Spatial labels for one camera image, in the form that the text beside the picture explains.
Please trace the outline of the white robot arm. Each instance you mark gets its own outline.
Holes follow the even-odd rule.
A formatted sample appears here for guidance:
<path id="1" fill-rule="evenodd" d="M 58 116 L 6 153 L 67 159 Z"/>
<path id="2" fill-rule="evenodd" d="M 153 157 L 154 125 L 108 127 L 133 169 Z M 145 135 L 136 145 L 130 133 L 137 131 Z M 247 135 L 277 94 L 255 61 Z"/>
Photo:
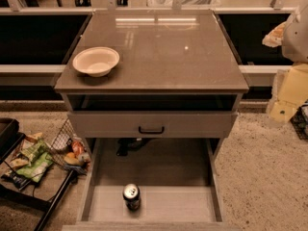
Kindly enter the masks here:
<path id="1" fill-rule="evenodd" d="M 286 21 L 282 55 L 294 63 L 308 63 L 308 0 L 301 0 Z"/>

